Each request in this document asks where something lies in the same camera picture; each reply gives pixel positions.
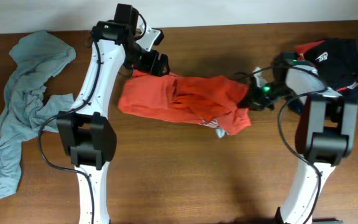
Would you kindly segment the orange printed t-shirt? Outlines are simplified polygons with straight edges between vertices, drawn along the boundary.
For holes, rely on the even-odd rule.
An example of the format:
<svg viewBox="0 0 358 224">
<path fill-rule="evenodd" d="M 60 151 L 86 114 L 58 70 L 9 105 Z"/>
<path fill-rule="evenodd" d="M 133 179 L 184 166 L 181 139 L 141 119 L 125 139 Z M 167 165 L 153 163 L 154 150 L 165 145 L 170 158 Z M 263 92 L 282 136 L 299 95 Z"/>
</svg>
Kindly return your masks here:
<svg viewBox="0 0 358 224">
<path fill-rule="evenodd" d="M 249 110 L 239 107 L 248 90 L 246 84 L 222 75 L 156 77 L 136 70 L 124 84 L 118 108 L 144 118 L 213 128 L 222 138 L 251 125 Z"/>
</svg>

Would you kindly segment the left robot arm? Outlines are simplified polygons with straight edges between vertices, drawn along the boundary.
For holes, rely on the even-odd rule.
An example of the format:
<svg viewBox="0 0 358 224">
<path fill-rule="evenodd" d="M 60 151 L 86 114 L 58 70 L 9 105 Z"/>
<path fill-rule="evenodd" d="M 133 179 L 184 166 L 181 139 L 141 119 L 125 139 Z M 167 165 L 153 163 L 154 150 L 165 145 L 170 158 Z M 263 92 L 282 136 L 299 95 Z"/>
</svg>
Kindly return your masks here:
<svg viewBox="0 0 358 224">
<path fill-rule="evenodd" d="M 169 73 L 168 57 L 153 49 L 164 38 L 139 11 L 118 4 L 114 18 L 91 29 L 92 57 L 77 99 L 57 116 L 65 154 L 80 190 L 80 223 L 109 223 L 107 174 L 117 137 L 108 121 L 114 83 L 122 67 L 157 77 Z"/>
</svg>

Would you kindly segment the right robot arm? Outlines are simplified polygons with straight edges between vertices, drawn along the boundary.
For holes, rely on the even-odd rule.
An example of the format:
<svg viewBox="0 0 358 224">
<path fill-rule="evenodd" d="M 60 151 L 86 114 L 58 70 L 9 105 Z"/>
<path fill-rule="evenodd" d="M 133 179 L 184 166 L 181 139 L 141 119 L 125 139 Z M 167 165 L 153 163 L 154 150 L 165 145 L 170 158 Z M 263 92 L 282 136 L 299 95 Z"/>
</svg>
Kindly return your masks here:
<svg viewBox="0 0 358 224">
<path fill-rule="evenodd" d="M 278 132 L 285 147 L 299 160 L 291 190 L 271 222 L 313 223 L 313 212 L 328 177 L 352 152 L 358 104 L 333 90 L 316 65 L 296 54 L 279 55 L 267 69 L 273 72 L 272 82 L 262 77 L 264 70 L 259 67 L 238 74 L 238 80 L 250 87 L 239 106 L 273 110 L 274 104 L 284 99 L 277 118 Z M 284 112 L 292 103 L 301 108 L 293 147 L 282 127 Z"/>
</svg>

